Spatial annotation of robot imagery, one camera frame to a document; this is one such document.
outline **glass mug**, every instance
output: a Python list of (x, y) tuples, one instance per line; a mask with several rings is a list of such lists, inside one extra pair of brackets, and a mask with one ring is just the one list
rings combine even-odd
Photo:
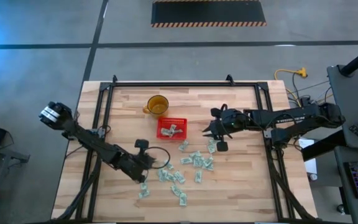
[(155, 95), (143, 107), (143, 113), (151, 114), (154, 118), (159, 118), (167, 115), (168, 106), (168, 100), (164, 96)]

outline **red basket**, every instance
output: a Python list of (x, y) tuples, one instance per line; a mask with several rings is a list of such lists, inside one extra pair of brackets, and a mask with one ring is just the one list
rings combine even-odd
[[(161, 129), (166, 128), (170, 129), (171, 124), (177, 126), (176, 130), (182, 129), (182, 133), (176, 133), (170, 138), (169, 136), (163, 136), (161, 134)], [(160, 118), (158, 119), (157, 125), (157, 138), (159, 139), (169, 139), (169, 140), (185, 140), (187, 137), (187, 119), (183, 118)]]

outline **floor mat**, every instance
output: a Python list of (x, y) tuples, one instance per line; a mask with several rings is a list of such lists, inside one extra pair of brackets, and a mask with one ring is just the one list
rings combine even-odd
[(159, 0), (153, 3), (152, 27), (266, 26), (259, 0)]

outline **wooden table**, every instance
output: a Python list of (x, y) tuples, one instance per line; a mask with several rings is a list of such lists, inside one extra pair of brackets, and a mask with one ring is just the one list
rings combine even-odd
[[(78, 121), (84, 128), (91, 128), (99, 84), (85, 82), (83, 85), (78, 104), (81, 113)], [(273, 109), (289, 108), (284, 83), (268, 81), (268, 85)], [(185, 153), (178, 150), (181, 141), (157, 139), (157, 121), (142, 112), (147, 100), (158, 94), (169, 100), (170, 117), (188, 120), (190, 145)], [(204, 170), (201, 184), (194, 182), (196, 169), (192, 165), (180, 164), (180, 158), (197, 150), (204, 157), (209, 157), (206, 147), (208, 138), (202, 137), (201, 131), (213, 119), (210, 109), (220, 107), (223, 103), (238, 110), (257, 109), (254, 89), (249, 87), (115, 87), (109, 117), (111, 132), (106, 142), (118, 144), (133, 153), (137, 153), (137, 149), (134, 149), (136, 139), (148, 139), (150, 146), (167, 149), (175, 170), (185, 175), (186, 182), (179, 187), (188, 196), (188, 206), (179, 206), (178, 197), (170, 189), (172, 184), (159, 182), (156, 170), (151, 170), (148, 178), (150, 196), (139, 199), (138, 184), (121, 171), (103, 164), (94, 222), (277, 221), (261, 132), (243, 131), (233, 134), (234, 139), (226, 138), (229, 150), (213, 154), (214, 171)], [(68, 152), (78, 146), (77, 142), (71, 142)], [(66, 159), (52, 218), (62, 214), (78, 193), (85, 157), (86, 150), (80, 149)], [(285, 149), (284, 160), (291, 191), (307, 211), (316, 217), (301, 153), (289, 147)], [(283, 193), (280, 196), (283, 211), (286, 211)], [(84, 211), (88, 210), (88, 200), (89, 197), (86, 197)]]

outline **concrete floor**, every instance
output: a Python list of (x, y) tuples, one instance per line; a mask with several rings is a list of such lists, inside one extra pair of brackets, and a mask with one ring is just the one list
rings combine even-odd
[[(110, 0), (99, 42), (358, 40), (358, 0), (263, 0), (268, 26), (252, 28), (153, 29), (151, 4)], [(90, 44), (101, 5), (102, 0), (1, 0), (0, 44)], [(0, 127), (12, 133), (13, 149), (31, 154), (28, 164), (6, 176), (0, 223), (49, 219), (67, 141), (37, 116), (49, 101), (76, 107), (89, 54), (89, 49), (0, 50)], [(231, 74), (236, 80), (269, 80), (276, 69), (306, 67), (309, 77), (296, 77), (300, 89), (328, 80), (327, 66), (356, 55), (358, 45), (98, 49), (89, 79), (111, 80), (115, 74), (119, 80), (222, 80)], [(293, 89), (291, 74), (279, 77)], [(328, 87), (301, 95), (317, 98)], [(331, 132), (319, 129), (308, 137)], [(335, 211), (337, 189), (312, 191), (320, 218), (351, 221)]]

